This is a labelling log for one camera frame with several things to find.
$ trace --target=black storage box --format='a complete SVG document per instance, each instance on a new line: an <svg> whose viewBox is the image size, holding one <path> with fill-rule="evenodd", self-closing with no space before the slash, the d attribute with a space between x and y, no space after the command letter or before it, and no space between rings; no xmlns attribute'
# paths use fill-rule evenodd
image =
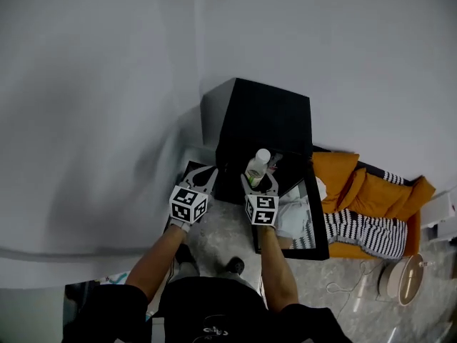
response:
<svg viewBox="0 0 457 343"><path fill-rule="evenodd" d="M221 201L243 204L240 182L249 160L264 148L283 159L274 173L281 197L304 180L311 208L315 249L283 249L285 257L328 259L328 243L321 200L311 157L311 110L309 98L273 86L236 79L224 117L216 164L219 168L214 196ZM264 177L256 190L270 187ZM253 228L256 251L260 251Z"/></svg>

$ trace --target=marble floor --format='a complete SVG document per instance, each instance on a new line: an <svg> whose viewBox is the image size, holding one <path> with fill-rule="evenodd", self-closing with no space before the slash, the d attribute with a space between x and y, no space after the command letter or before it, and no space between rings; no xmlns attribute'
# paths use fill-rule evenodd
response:
<svg viewBox="0 0 457 343"><path fill-rule="evenodd" d="M242 277L258 287L261 260L253 250L242 207L218 201L211 204L188 240L201 274L213 276L238 256L246 265ZM379 259L288 262L300 303L329 307L354 343L437 342L457 303L457 279L451 279L456 250L447 242L436 242L423 244L421 253L429 265L418 296L407 307L378 295L378 279L386 266Z"/></svg>

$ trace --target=person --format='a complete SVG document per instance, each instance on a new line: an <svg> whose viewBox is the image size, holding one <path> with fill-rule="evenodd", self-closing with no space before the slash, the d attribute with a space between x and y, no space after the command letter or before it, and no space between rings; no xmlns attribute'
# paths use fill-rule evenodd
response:
<svg viewBox="0 0 457 343"><path fill-rule="evenodd" d="M240 277L233 258L216 278L200 277L185 229L172 224L137 262L125 285L95 287L63 342L350 342L330 309L299 304L296 281L273 227L260 227L266 305ZM165 286L159 310L146 308L176 256L179 273Z"/></svg>

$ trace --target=person's arm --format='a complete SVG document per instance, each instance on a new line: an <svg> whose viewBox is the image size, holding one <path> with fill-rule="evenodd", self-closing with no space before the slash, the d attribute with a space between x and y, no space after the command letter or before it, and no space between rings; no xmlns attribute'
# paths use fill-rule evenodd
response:
<svg viewBox="0 0 457 343"><path fill-rule="evenodd" d="M148 303L151 302L185 238L186 232L183 229L171 225L135 264L126 284L138 287L146 295Z"/></svg>
<svg viewBox="0 0 457 343"><path fill-rule="evenodd" d="M268 308L280 312L290 304L298 304L298 291L273 227L260 227L262 248L262 280Z"/></svg>

